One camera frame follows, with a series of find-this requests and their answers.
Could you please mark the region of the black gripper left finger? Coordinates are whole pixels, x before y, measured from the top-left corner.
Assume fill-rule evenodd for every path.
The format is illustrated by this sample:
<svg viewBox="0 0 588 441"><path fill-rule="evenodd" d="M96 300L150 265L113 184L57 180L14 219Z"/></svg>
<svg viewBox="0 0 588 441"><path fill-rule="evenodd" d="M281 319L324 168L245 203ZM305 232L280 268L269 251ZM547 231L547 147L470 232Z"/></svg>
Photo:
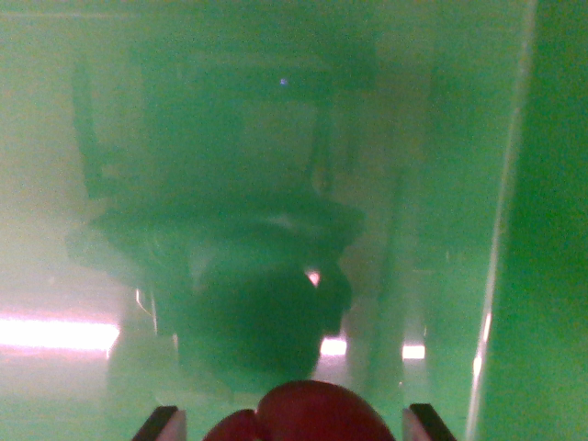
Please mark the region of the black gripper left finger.
<svg viewBox="0 0 588 441"><path fill-rule="evenodd" d="M142 424L132 441L187 441L187 415L176 406L159 406Z"/></svg>

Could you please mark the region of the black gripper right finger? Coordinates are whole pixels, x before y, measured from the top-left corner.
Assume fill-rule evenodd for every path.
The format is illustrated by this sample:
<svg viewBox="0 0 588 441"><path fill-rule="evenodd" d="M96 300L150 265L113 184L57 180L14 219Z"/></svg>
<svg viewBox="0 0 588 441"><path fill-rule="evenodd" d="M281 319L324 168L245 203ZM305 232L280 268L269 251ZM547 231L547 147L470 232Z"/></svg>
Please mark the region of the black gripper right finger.
<svg viewBox="0 0 588 441"><path fill-rule="evenodd" d="M402 411L403 441L457 441L430 403L412 403Z"/></svg>

